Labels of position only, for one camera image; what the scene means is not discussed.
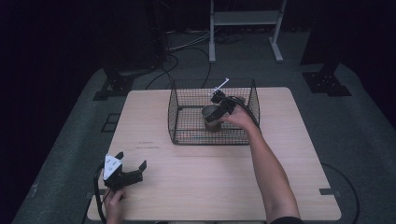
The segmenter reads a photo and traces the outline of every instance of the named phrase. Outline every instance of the wooden table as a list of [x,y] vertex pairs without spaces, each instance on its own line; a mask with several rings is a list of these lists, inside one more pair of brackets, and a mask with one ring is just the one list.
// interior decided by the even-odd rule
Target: wooden table
[[[282,163],[303,220],[341,217],[329,183],[287,88],[257,88],[264,138]],[[127,187],[128,220],[263,221],[249,146],[176,146],[167,130],[170,91],[131,91],[108,153],[124,152],[123,171],[147,160],[143,182]],[[104,189],[100,179],[100,188]],[[92,200],[89,219],[99,220]]]

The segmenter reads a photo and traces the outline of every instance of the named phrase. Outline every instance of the forearm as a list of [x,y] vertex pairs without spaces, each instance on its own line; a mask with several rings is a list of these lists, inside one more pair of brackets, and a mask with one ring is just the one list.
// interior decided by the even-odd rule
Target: forearm
[[299,217],[297,203],[285,170],[255,126],[245,129],[250,143],[253,168],[267,214],[267,221],[275,217]]

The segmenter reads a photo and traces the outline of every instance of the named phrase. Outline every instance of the wire basket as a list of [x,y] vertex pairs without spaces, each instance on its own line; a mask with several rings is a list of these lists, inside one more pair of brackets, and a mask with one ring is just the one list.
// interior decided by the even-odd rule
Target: wire basket
[[[168,108],[168,130],[176,145],[248,145],[245,132],[224,122],[219,132],[205,128],[202,109],[212,105],[211,95],[223,79],[176,79],[172,82]],[[252,78],[230,79],[220,89],[226,96],[243,97],[245,105],[260,122],[260,106]]]

